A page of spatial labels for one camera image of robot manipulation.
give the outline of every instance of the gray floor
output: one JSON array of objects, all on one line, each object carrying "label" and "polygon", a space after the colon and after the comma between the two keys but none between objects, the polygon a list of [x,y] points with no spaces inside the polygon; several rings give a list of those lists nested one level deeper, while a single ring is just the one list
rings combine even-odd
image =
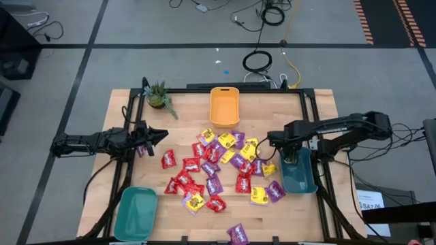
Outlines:
[{"label": "gray floor", "polygon": [[[63,23],[65,35],[56,43],[85,44],[102,0],[34,2],[38,11],[50,12],[53,20]],[[201,14],[190,1],[171,9],[167,1],[110,0],[96,43],[253,43],[257,34],[242,30],[228,18],[230,12],[248,2],[233,1],[220,10]],[[218,5],[218,0],[202,3],[213,6]],[[254,10],[239,14],[238,19],[253,29],[260,24]],[[284,32],[285,25],[265,28],[262,42],[278,42]],[[353,2],[336,0],[327,4],[303,0],[289,42],[363,44],[364,35]],[[294,81],[296,76],[280,51],[266,50],[273,57],[269,71],[272,78],[279,80],[278,75],[286,73],[289,81]],[[94,49],[66,131],[85,134],[101,130],[110,91],[139,86],[142,76],[152,82],[165,80],[173,88],[196,82],[241,82],[247,73],[241,61],[251,51],[245,48]],[[285,52],[302,74],[301,88],[333,89],[340,116],[378,110],[387,113],[392,123],[405,123],[413,128],[420,127],[423,119],[435,117],[436,90],[414,49],[305,48]],[[16,242],[83,53],[80,49],[43,50],[31,80],[2,79],[22,95],[0,144],[0,196],[3,197],[0,219],[8,221],[0,230],[4,244]],[[436,63],[436,50],[426,53]],[[250,60],[251,65],[256,63],[262,60]],[[366,145],[378,144],[367,142]],[[358,151],[352,157],[364,153]],[[82,212],[82,192],[92,164],[92,157],[56,160],[28,242],[75,238]],[[436,200],[432,188],[436,177],[423,142],[392,150],[374,161],[357,163],[355,170],[374,185],[415,191],[420,201]]]}]

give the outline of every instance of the yellow candy wrapper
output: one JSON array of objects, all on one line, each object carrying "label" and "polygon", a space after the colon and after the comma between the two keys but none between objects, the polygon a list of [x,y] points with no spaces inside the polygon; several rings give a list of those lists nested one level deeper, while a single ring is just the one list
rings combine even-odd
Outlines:
[{"label": "yellow candy wrapper", "polygon": [[197,135],[197,138],[203,144],[203,146],[207,146],[216,138],[216,136],[212,129],[206,129],[201,134]]},{"label": "yellow candy wrapper", "polygon": [[268,205],[268,195],[266,194],[265,188],[264,187],[252,187],[250,200],[251,200],[251,204],[267,206]]},{"label": "yellow candy wrapper", "polygon": [[240,150],[240,155],[243,156],[246,160],[252,163],[256,158],[256,147],[252,144],[245,144],[242,150]]},{"label": "yellow candy wrapper", "polygon": [[228,163],[230,161],[230,159],[236,154],[236,152],[233,149],[228,149],[225,154],[223,155],[223,157],[221,157],[221,162],[222,163]]},{"label": "yellow candy wrapper", "polygon": [[218,141],[219,143],[221,143],[222,146],[226,147],[227,149],[232,147],[237,142],[236,138],[231,133],[227,132],[220,135],[218,137]]},{"label": "yellow candy wrapper", "polygon": [[192,195],[188,193],[186,198],[183,199],[182,204],[193,214],[195,215],[197,211],[204,206],[204,200],[200,196],[200,194]]},{"label": "yellow candy wrapper", "polygon": [[267,165],[263,165],[262,169],[264,170],[265,177],[267,177],[275,173],[279,168],[272,163],[268,163]]},{"label": "yellow candy wrapper", "polygon": [[252,144],[252,145],[254,145],[256,147],[259,144],[259,140],[257,138],[246,139],[245,143],[246,144]]}]

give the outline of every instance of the wooden table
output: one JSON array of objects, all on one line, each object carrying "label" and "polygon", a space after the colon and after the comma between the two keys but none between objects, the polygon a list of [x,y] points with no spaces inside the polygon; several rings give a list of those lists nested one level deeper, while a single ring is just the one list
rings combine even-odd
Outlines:
[{"label": "wooden table", "polygon": [[[331,90],[315,90],[320,120],[336,118],[338,116],[334,97]],[[113,90],[110,98],[103,130],[111,127],[122,127],[124,118],[121,106],[127,105],[129,90]],[[268,207],[249,204],[249,194],[235,192],[238,171],[231,164],[222,164],[218,173],[224,192],[220,194],[227,203],[227,209],[222,213],[214,213],[203,207],[192,216],[182,205],[182,191],[179,195],[164,194],[166,185],[171,177],[177,175],[182,168],[182,159],[192,157],[191,144],[197,142],[196,135],[202,130],[212,127],[209,121],[209,94],[190,93],[173,94],[174,109],[179,115],[174,120],[165,110],[155,110],[147,103],[144,105],[142,118],[149,126],[157,129],[167,129],[169,136],[163,139],[155,148],[155,157],[144,156],[135,158],[132,186],[148,186],[153,188],[158,197],[158,209],[149,240],[168,241],[180,240],[187,235],[190,241],[229,240],[227,229],[242,223],[249,240],[271,241],[272,236],[279,236],[281,242],[290,241],[322,241],[320,214],[317,207],[316,194],[286,195],[281,201]],[[133,117],[136,115],[138,100],[134,106]],[[240,122],[235,128],[243,131],[246,137],[263,139],[266,132],[283,130],[283,126],[293,120],[302,119],[299,95],[295,94],[240,94],[239,101]],[[215,133],[224,133],[225,129],[215,129]],[[338,134],[325,135],[325,138],[337,137]],[[261,157],[270,156],[273,149],[268,144],[260,146]],[[162,169],[161,156],[168,149],[174,149],[177,166]],[[99,169],[109,159],[106,154],[99,154],[95,160],[93,172]],[[337,160],[347,161],[345,153],[340,152]],[[272,159],[278,165],[279,156]],[[84,235],[96,223],[108,205],[108,197],[114,176],[113,163],[98,174],[87,193],[82,218],[78,228],[78,235]],[[354,210],[352,192],[350,190],[349,170],[338,163],[330,164],[330,172],[336,193],[338,207],[356,230],[366,236],[364,223]],[[206,173],[191,173],[198,184],[206,183]],[[253,176],[252,186],[268,186],[276,180],[281,183],[279,172],[267,177]],[[334,237],[334,226],[330,209],[326,205],[326,213],[330,228],[330,235]]]}]

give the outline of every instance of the orange plastic tray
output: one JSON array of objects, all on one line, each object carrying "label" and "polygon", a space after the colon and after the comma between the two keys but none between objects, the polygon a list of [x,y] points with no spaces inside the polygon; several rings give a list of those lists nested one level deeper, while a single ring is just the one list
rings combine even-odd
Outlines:
[{"label": "orange plastic tray", "polygon": [[239,90],[217,87],[211,90],[211,122],[220,128],[232,128],[239,123]]}]

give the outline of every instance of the white paper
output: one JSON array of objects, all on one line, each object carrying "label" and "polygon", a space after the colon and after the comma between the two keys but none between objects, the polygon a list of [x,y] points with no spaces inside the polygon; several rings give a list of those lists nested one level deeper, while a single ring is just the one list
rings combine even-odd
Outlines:
[{"label": "white paper", "polygon": [[[376,208],[384,208],[383,196],[379,192],[375,191],[362,191],[357,190],[359,197],[360,209],[370,210]],[[390,230],[388,224],[369,224],[378,234],[385,237],[390,237]],[[365,225],[368,235],[376,235],[367,225]]]}]

